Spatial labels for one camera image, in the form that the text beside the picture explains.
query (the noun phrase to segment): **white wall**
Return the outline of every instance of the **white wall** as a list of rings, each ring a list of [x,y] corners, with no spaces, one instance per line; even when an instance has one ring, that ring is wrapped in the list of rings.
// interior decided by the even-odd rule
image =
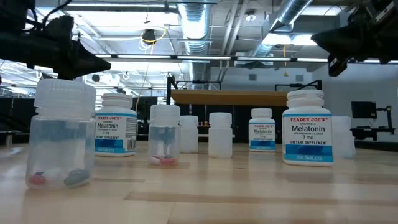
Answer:
[[[218,67],[211,68],[211,80],[217,80]],[[285,69],[278,70],[255,68],[248,70],[245,68],[229,68],[223,80],[224,90],[270,90],[274,91],[275,84],[290,84],[302,83],[307,84],[312,81],[312,74],[307,73],[305,68],[287,68],[286,73],[289,75],[284,76]],[[249,74],[256,74],[256,81],[249,81]],[[296,82],[296,75],[304,75],[303,82]],[[280,86],[279,91],[290,91],[289,87]]]
[[[323,80],[325,107],[333,116],[352,116],[351,101],[374,101],[377,107],[392,106],[392,125],[398,128],[398,68],[396,65],[348,65],[338,77],[329,77],[327,66],[312,73],[314,80]],[[353,119],[352,127],[387,126],[386,112],[378,112],[377,120]],[[398,142],[396,135],[378,134],[378,141]]]

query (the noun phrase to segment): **wooden shelf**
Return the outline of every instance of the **wooden shelf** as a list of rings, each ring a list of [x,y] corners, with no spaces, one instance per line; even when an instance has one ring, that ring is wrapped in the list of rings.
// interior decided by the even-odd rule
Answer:
[[[286,106],[284,91],[172,90],[180,104]]]

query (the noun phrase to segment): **table surface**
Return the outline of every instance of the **table surface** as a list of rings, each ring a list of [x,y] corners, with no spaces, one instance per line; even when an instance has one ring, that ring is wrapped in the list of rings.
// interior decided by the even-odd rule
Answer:
[[[233,159],[183,154],[176,167],[96,157],[90,184],[29,190],[24,146],[0,150],[0,223],[398,223],[398,153],[358,149],[332,168],[289,166],[280,152]]]

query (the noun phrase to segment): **bottle label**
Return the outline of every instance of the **bottle label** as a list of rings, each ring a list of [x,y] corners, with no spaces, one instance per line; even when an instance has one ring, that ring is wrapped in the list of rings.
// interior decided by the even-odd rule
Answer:
[[[331,114],[285,114],[284,159],[333,162]]]
[[[275,123],[249,123],[249,147],[275,151]]]
[[[137,116],[126,113],[97,113],[95,151],[130,153],[136,151]]]

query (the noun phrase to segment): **small white container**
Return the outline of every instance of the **small white container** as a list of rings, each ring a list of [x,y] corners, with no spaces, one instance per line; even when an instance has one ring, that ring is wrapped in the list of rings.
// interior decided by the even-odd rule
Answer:
[[[105,93],[104,108],[96,113],[95,154],[124,157],[136,154],[137,113],[131,109],[132,96]]]
[[[94,164],[94,87],[46,79],[37,84],[26,167],[33,189],[87,184]]]
[[[199,130],[198,130],[197,116],[181,116],[181,152],[182,153],[197,153]]]
[[[290,165],[332,166],[331,113],[322,108],[323,91],[297,90],[287,94],[283,117],[283,157]]]
[[[270,108],[251,110],[249,121],[249,150],[252,152],[275,152],[275,121]]]
[[[232,114],[211,113],[208,153],[210,157],[228,159],[232,157]]]
[[[180,107],[152,105],[150,108],[148,161],[172,166],[180,157]]]
[[[332,116],[333,156],[340,159],[354,159],[355,143],[351,132],[351,118]]]

